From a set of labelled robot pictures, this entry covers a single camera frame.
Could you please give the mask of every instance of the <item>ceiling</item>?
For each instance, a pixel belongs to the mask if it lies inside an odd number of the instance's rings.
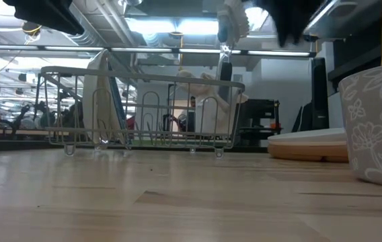
[[[96,1],[101,3],[103,9],[99,9]],[[110,11],[104,2],[105,0],[74,0],[71,6],[71,11],[75,17],[81,22],[85,28],[83,36],[70,36],[60,33],[56,30],[42,28],[40,38],[35,42],[28,44],[36,45],[54,45],[54,46],[171,46],[171,47],[185,47],[185,48],[209,48],[219,49],[219,42],[216,34],[185,34],[181,42],[180,38],[172,38],[168,33],[152,34],[149,39],[148,34],[141,34],[131,31],[132,26],[128,25],[129,21],[135,19],[143,21],[163,20],[173,23],[175,28],[179,28],[180,23],[185,20],[205,20],[215,21],[217,15],[217,7],[223,3],[223,0],[144,0],[142,4],[136,7],[126,7],[118,4],[116,0],[110,1],[113,11]],[[310,29],[312,34],[317,34],[320,38],[345,38],[349,34],[354,33],[367,22],[375,21],[380,15],[378,11],[378,0],[355,0],[358,7],[353,13],[346,17],[337,17],[336,19],[328,17],[327,14],[323,15],[321,19]],[[7,6],[0,7],[0,44],[25,44],[28,36],[20,29],[22,28],[23,21],[13,17],[13,10]],[[115,19],[116,15],[123,15],[120,18],[123,21],[120,26]],[[260,28],[250,33],[248,38],[243,38],[237,43],[236,49],[243,50],[257,50],[257,49],[278,49],[276,41],[276,32],[274,24],[270,16],[263,21]],[[288,50],[306,50],[311,49],[309,43],[302,43],[298,46],[289,45],[286,47]],[[36,95],[33,80],[27,80],[23,83],[19,81],[19,72],[24,69],[27,70],[28,76],[33,77],[37,74],[41,67],[46,65],[60,65],[60,66],[74,66],[86,67],[89,58],[93,54],[84,52],[47,52],[47,51],[6,51],[0,50],[0,66],[11,71],[1,72],[0,74],[0,96],[2,97],[25,97],[33,98]],[[174,55],[158,55],[158,54],[139,54],[137,67],[130,67],[129,54],[117,54],[116,60],[121,65],[116,65],[115,68],[119,71],[141,71],[139,65],[149,66],[166,66],[178,65],[178,56]],[[218,63],[219,56],[217,54],[185,54],[183,56],[184,66],[205,66],[213,67]],[[232,58],[233,66],[247,67],[250,71],[255,64],[261,59],[258,56],[234,56]],[[74,79],[63,79],[63,83],[69,87],[74,87]],[[79,81],[78,87],[82,88],[82,82]],[[17,95],[16,89],[22,88],[23,95]],[[55,98],[57,90],[54,85],[48,87],[48,97]],[[13,103],[22,103],[19,100],[11,99]]]

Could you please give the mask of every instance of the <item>dish rack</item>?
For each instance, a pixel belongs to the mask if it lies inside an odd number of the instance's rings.
[[[196,152],[196,149],[214,149],[216,157],[221,158],[224,149],[232,148],[235,143],[235,132],[240,110],[240,102],[238,102],[237,99],[241,99],[241,94],[245,90],[243,83],[70,67],[43,67],[40,74],[44,79],[43,82],[41,82],[42,85],[40,88],[42,89],[44,84],[46,103],[48,101],[48,86],[46,82],[49,81],[58,87],[58,95],[61,90],[67,90],[74,99],[75,107],[78,106],[79,102],[85,102],[83,97],[77,95],[77,86],[81,78],[88,76],[110,77],[114,78],[114,80],[116,80],[116,78],[120,80],[134,79],[142,82],[148,82],[148,80],[150,80],[149,82],[156,81],[157,83],[164,83],[165,86],[172,87],[169,88],[167,96],[162,93],[157,93],[156,91],[139,93],[139,90],[137,90],[137,102],[129,100],[128,95],[126,95],[126,97],[120,97],[122,98],[121,108],[123,108],[125,114],[127,114],[128,110],[135,109],[134,129],[128,128],[127,125],[124,126],[126,120],[120,120],[120,129],[114,128],[113,125],[108,122],[97,122],[97,124],[93,123],[91,126],[86,127],[81,124],[78,108],[74,109],[74,126],[65,126],[63,121],[59,118],[53,126],[46,127],[45,129],[48,131],[49,143],[64,146],[66,155],[73,155],[76,148],[80,147],[94,147],[95,150],[98,151],[114,147],[122,147],[128,150],[133,147],[155,147],[160,149],[185,148],[190,149],[191,153]],[[74,78],[75,87],[65,87],[61,83],[61,77]],[[229,97],[225,100],[229,109],[227,113],[223,113],[223,117],[218,117],[220,113],[219,98],[213,96],[204,98],[199,104],[196,104],[195,108],[190,106],[190,102],[188,102],[186,107],[176,106],[175,102],[178,92],[181,92],[182,97],[185,93],[185,96],[188,98],[187,100],[189,100],[192,97],[190,93],[191,87],[202,86],[211,86],[215,90],[220,87],[222,87],[223,90],[226,88],[230,90]],[[129,89],[130,83],[126,84],[127,93]],[[112,100],[115,99],[115,97],[112,97],[112,92],[110,92],[108,88],[97,88],[92,95],[92,110],[91,112],[86,112],[87,110],[83,107],[83,115],[85,115],[85,113],[92,114],[92,120],[94,120],[95,115],[101,114],[101,112],[104,112],[104,116],[107,115],[109,117],[118,115],[111,112],[111,105],[115,105],[112,104]],[[107,105],[102,107],[97,106],[98,99],[96,96],[107,98]],[[148,98],[149,96],[152,96],[152,100],[156,100],[156,102],[151,102]],[[61,102],[62,101],[58,99],[58,113],[61,111]],[[171,115],[175,110],[186,110],[187,113],[194,111],[196,123],[194,130],[188,130],[188,125],[186,126],[186,130],[174,130],[174,118],[172,118]],[[219,128],[217,129],[217,121],[215,121],[215,127],[213,127],[213,124],[207,125],[209,115],[211,115],[212,119],[227,122],[226,132],[219,132]]]

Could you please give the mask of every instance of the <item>wire dish rack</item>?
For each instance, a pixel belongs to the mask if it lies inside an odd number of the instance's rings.
[[[245,90],[243,83],[69,67],[43,67],[41,76],[46,103],[47,82],[58,87],[58,95],[64,90],[74,99],[75,108],[70,109],[74,112],[72,122],[58,118],[53,126],[45,128],[49,133],[49,142],[64,146],[66,155],[73,155],[77,147],[95,147],[96,150],[158,147],[186,148],[192,153],[200,148],[214,149],[216,157],[221,158],[224,149],[232,148],[235,143],[241,103],[238,100],[241,100]],[[61,77],[74,77],[75,87],[65,87]],[[85,80],[83,96],[77,92],[82,78]],[[119,95],[117,79],[134,79],[139,80],[138,83],[150,80],[150,83],[164,85],[168,91],[141,93],[137,89],[137,101],[133,102],[128,95]],[[123,91],[128,93],[129,89],[130,83]],[[219,95],[220,89],[223,90],[222,95]],[[179,97],[189,100],[192,96],[196,98],[195,107],[190,102],[187,106],[176,105]],[[55,111],[58,114],[61,112],[61,102],[57,102]],[[126,114],[130,110],[135,111],[134,127],[126,124]],[[179,125],[180,117],[174,117],[178,110],[181,110],[182,116],[183,113],[188,114],[189,119],[184,127]]]

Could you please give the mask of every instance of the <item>wooden tabletop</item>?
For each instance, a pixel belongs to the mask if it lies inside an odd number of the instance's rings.
[[[382,186],[266,154],[0,152],[0,241],[382,241]]]

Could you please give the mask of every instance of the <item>white ceramic pot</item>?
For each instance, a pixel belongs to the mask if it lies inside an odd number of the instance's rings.
[[[382,67],[343,79],[339,84],[354,174],[382,184]]]

